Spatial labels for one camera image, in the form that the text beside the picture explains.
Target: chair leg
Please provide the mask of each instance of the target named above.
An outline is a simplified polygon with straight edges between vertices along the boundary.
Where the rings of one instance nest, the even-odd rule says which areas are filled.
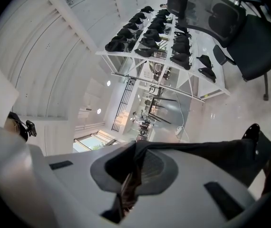
[[[264,74],[264,85],[265,85],[265,94],[263,95],[263,100],[268,101],[269,100],[269,84],[268,84],[268,75]]]

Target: black cloth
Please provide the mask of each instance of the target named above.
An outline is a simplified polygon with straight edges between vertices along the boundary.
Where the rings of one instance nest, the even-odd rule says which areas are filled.
[[[154,11],[154,9],[152,7],[150,7],[150,6],[146,6],[144,9],[147,9],[150,12]]]
[[[176,38],[174,38],[174,42],[182,42],[189,45],[189,39],[187,36],[177,36]]]
[[[111,41],[114,41],[114,40],[118,40],[118,41],[120,41],[120,42],[125,42],[125,41],[127,41],[127,39],[126,39],[126,37],[125,36],[115,36],[115,37],[113,37],[112,39],[111,39]]]
[[[135,17],[133,16],[130,20],[129,20],[130,23],[135,23],[137,25],[141,25],[143,24],[143,22],[141,21],[141,19],[139,17]]]
[[[170,12],[167,9],[161,9],[159,10],[158,14],[165,14],[166,16],[169,16]]]
[[[107,45],[105,45],[105,50],[109,52],[123,52],[125,49],[125,45],[118,40],[110,41]]]
[[[216,83],[215,73],[208,67],[199,68],[198,71]]]
[[[157,48],[142,48],[142,49],[136,49],[135,52],[143,57],[151,57],[154,52],[156,52]]]
[[[164,24],[164,23],[167,23],[167,20],[163,18],[154,18],[153,22],[156,22],[156,23],[162,22]]]
[[[165,14],[157,14],[156,17],[157,18],[166,19],[166,15]]]
[[[134,15],[134,17],[138,17],[138,18],[140,18],[140,19],[146,19],[145,14],[144,14],[144,13],[141,13],[141,12],[136,13],[136,14]]]
[[[179,30],[183,31],[184,33],[188,33],[187,28],[182,27],[181,25],[176,25],[175,27],[176,27],[177,29],[179,29]]]
[[[160,33],[160,34],[163,33],[163,27],[160,24],[151,23],[148,28],[149,29],[156,29],[158,31],[158,33]]]
[[[133,50],[133,48],[135,47],[135,45],[136,45],[136,41],[135,40],[132,40],[132,41],[130,41],[129,43],[128,43],[128,51],[130,52],[130,51],[132,51]]]
[[[141,9],[141,12],[143,12],[143,13],[151,13],[151,11],[149,11],[148,9]]]
[[[143,46],[146,46],[148,48],[157,48],[159,49],[158,45],[156,44],[155,40],[153,38],[142,38],[140,43]]]
[[[199,59],[200,62],[202,62],[204,64],[204,66],[206,66],[206,67],[208,67],[210,69],[213,68],[209,56],[201,55],[200,57],[197,57],[197,58]]]
[[[133,29],[133,30],[138,30],[139,29],[139,27],[136,26],[135,23],[128,23],[128,24],[124,25],[123,28]]]
[[[174,55],[170,58],[170,60],[180,66],[182,66],[184,69],[189,70],[191,69],[191,65],[189,64],[189,55],[185,53],[180,53],[177,55]]]
[[[161,37],[159,36],[159,32],[156,29],[148,29],[146,33],[144,33],[146,38],[153,38],[156,42],[161,41]]]
[[[190,49],[189,44],[186,44],[186,43],[183,43],[183,42],[174,43],[174,45],[172,46],[172,49],[177,53],[186,53],[188,55],[191,54],[189,52],[189,49]]]
[[[132,33],[127,28],[122,28],[118,33],[118,36],[125,36],[127,39],[131,39],[133,37]]]

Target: black mesh chair back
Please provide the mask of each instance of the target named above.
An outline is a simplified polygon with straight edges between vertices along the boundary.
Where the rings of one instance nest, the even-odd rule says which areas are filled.
[[[205,32],[227,47],[245,21],[245,9],[229,0],[168,0],[179,25]]]

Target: metal frame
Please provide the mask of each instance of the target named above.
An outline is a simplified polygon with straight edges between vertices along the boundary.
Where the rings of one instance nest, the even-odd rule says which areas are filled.
[[[162,59],[162,58],[158,58],[158,57],[142,57],[139,54],[135,53],[135,49],[137,49],[139,47],[140,41],[143,38],[144,33],[146,33],[146,31],[147,31],[147,29],[148,29],[148,27],[149,27],[150,24],[151,24],[151,22],[149,22],[147,24],[147,26],[145,28],[143,28],[143,32],[140,35],[138,41],[136,42],[136,44],[135,44],[135,46],[134,46],[134,48],[133,48],[133,50],[131,52],[107,52],[107,51],[104,50],[104,51],[98,51],[98,52],[96,52],[96,55],[130,57],[133,60],[133,64],[131,65],[131,68],[128,70],[128,72],[126,74],[124,74],[124,75],[121,75],[120,73],[117,73],[117,72],[113,72],[114,75],[122,76],[122,77],[134,78],[134,79],[137,79],[137,80],[141,80],[143,82],[148,82],[150,84],[159,85],[160,87],[167,88],[169,90],[181,93],[183,95],[186,95],[186,96],[191,97],[193,99],[199,100],[201,102],[204,102],[204,99],[211,98],[211,97],[214,97],[214,96],[222,94],[222,93],[230,95],[230,92],[224,86],[224,81],[223,81],[222,85],[219,84],[219,83],[217,83],[217,82],[213,83],[210,79],[208,79],[207,77],[205,77],[204,75],[202,75],[201,73],[199,73],[199,71],[196,70],[196,68],[191,67],[189,70],[185,70],[183,67],[181,67],[180,65],[178,65],[178,64],[176,64],[176,63],[174,63],[174,62],[172,62],[170,60],[170,57],[172,56],[172,51],[173,51],[172,46],[174,44],[174,36],[175,36],[174,32],[175,31],[180,31],[180,30],[178,30],[178,29],[175,28],[176,17],[174,15],[172,15],[172,24],[167,24],[168,27],[171,27],[170,33],[168,35],[160,35],[161,37],[164,37],[164,38],[168,39],[168,41],[167,41],[167,47],[166,47],[166,53],[167,53],[166,59]],[[196,58],[196,56],[198,54],[198,48],[197,47],[192,47],[192,48],[193,48],[193,55],[190,57],[190,62],[194,65],[195,63],[198,63],[198,60]],[[135,64],[135,60],[134,60],[135,58],[140,59],[141,62],[138,63],[138,64]],[[141,66],[145,61],[160,63],[160,64],[164,65],[163,69],[162,69],[162,72],[160,74],[158,82],[153,82],[153,81],[145,80],[145,79],[142,79],[142,78],[139,78],[139,77],[130,77],[130,76],[127,76],[127,74],[130,71],[132,71],[135,68]],[[180,90],[178,88],[173,88],[173,87],[169,87],[169,86],[161,84],[161,80],[163,78],[163,75],[165,74],[165,72],[168,69],[168,67],[176,68],[176,69],[178,69],[180,71],[184,70],[184,72],[187,73],[187,80],[189,81],[189,86],[190,86],[190,89],[191,89],[191,93],[182,91],[182,90]],[[207,94],[205,94],[204,96],[201,96],[201,97],[195,96],[194,95],[193,86],[192,86],[191,81],[190,81],[191,76],[195,76],[195,77],[199,78],[199,80],[202,80],[202,82],[207,82],[211,86],[213,85],[214,88],[216,86],[217,90],[220,90],[221,93],[213,94],[215,92],[215,91],[213,91],[213,92],[209,92],[209,93],[207,93]]]

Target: person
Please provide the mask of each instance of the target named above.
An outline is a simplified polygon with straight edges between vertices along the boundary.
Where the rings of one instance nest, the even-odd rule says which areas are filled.
[[[20,135],[25,141],[28,140],[28,131],[16,113],[10,112],[3,127],[5,130]]]

